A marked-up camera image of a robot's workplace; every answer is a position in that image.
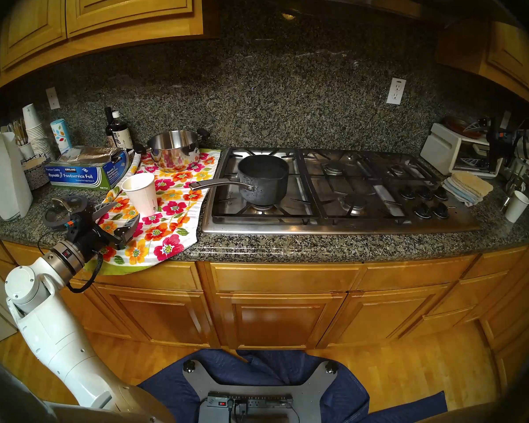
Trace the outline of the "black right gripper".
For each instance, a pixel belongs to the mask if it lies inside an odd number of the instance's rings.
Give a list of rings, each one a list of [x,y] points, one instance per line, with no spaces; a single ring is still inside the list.
[[[496,118],[487,120],[477,120],[468,124],[464,128],[467,133],[486,133],[486,140],[489,143],[488,161],[497,162],[499,158],[510,158],[513,155],[513,142],[515,132],[502,129]],[[460,157],[461,166],[487,167],[487,159]]]

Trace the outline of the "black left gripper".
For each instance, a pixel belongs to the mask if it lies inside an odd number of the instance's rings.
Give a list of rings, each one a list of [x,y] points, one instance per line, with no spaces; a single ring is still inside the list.
[[[95,205],[94,208],[88,206],[80,211],[68,213],[68,220],[65,223],[66,240],[75,247],[83,262],[88,262],[102,248],[110,244],[114,244],[116,250],[122,250],[134,237],[140,222],[140,215],[115,229],[114,237],[96,223],[97,219],[108,214],[118,204],[117,201],[105,202]]]

